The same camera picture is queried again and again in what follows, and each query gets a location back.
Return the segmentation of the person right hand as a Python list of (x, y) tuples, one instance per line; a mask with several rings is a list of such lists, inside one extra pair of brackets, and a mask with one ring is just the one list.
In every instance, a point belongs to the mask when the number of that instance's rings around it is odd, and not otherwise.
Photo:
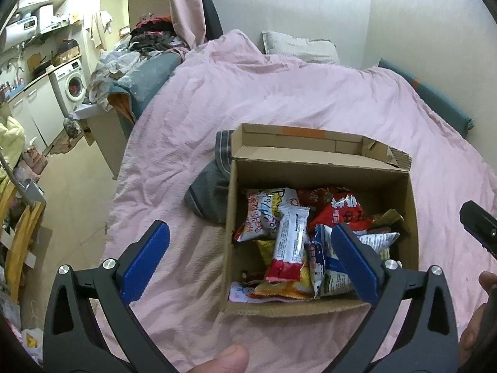
[[(497, 284), (497, 275), (489, 271), (484, 271), (478, 277), (478, 282), (486, 294), (489, 295), (491, 288)], [(486, 303), (478, 307), (460, 337), (458, 344), (458, 364), (460, 366), (463, 366), (472, 354), (472, 347), (478, 337), (486, 307)]]

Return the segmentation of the person left hand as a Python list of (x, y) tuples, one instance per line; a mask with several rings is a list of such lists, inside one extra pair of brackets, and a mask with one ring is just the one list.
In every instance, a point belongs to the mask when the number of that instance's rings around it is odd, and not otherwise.
[(195, 366), (190, 373), (244, 373), (249, 364), (249, 352), (244, 346), (234, 344), (218, 356)]

